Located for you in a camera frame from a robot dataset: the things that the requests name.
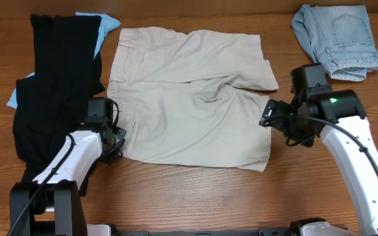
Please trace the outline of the beige shorts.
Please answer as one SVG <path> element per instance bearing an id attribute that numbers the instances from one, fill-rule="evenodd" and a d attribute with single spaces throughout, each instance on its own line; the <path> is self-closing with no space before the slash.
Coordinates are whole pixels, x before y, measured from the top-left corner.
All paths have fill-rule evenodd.
<path id="1" fill-rule="evenodd" d="M 271 130 L 259 121 L 277 89 L 259 35 L 147 27 L 121 30 L 107 95 L 127 158 L 261 172 Z"/>

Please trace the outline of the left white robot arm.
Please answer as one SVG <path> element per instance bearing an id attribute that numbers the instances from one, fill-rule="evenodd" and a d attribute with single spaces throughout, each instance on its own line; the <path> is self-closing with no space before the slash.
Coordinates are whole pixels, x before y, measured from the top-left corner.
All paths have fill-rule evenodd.
<path id="1" fill-rule="evenodd" d="M 96 164 L 122 156 L 126 132 L 117 125 L 119 106 L 92 98 L 86 116 L 48 165 L 31 182 L 10 192 L 9 235 L 117 235 L 113 224 L 87 224 L 81 197 Z"/>

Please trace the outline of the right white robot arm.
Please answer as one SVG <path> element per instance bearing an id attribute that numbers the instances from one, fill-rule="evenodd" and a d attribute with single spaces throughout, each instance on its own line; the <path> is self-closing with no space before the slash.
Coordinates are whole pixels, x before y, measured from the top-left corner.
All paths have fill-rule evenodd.
<path id="1" fill-rule="evenodd" d="M 312 147 L 319 137 L 332 154 L 357 213 L 361 235 L 378 235 L 378 151 L 358 95 L 334 91 L 321 64 L 291 72 L 290 103 L 269 100 L 259 122 L 286 138 L 287 146 Z"/>

